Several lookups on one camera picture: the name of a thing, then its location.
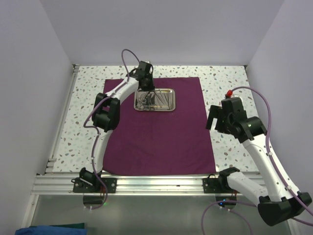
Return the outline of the purple surgical cloth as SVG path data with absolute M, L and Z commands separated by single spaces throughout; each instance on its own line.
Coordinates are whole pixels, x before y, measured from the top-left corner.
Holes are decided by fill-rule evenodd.
M 137 111 L 134 95 L 125 99 L 119 125 L 107 144 L 103 169 L 123 176 L 215 173 L 199 78 L 157 78 L 154 83 L 175 91 L 175 109 Z

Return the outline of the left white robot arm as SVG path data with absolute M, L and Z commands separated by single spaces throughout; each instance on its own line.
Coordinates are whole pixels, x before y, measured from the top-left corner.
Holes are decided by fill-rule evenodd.
M 80 180 L 84 181 L 84 186 L 90 192 L 98 192 L 106 187 L 100 178 L 103 157 L 109 138 L 119 124 L 122 102 L 137 90 L 154 90 L 153 71 L 151 63 L 140 61 L 138 67 L 129 71 L 115 88 L 96 96 L 94 108 L 83 124 L 85 128 L 94 128 L 97 132 L 91 149 L 92 172 L 84 168 L 80 172 Z

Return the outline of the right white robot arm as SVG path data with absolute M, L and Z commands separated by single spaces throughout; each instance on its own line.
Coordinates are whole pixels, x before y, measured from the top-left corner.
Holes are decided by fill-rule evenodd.
M 230 167 L 219 172 L 217 178 L 207 177 L 204 187 L 215 192 L 237 191 L 258 209 L 263 221 L 274 226 L 299 216 L 312 203 L 307 192 L 301 192 L 279 162 L 269 141 L 268 132 L 258 117 L 247 117 L 239 97 L 222 100 L 221 106 L 210 107 L 206 128 L 230 134 L 248 151 L 263 177 L 264 186 L 245 176 L 238 168 Z

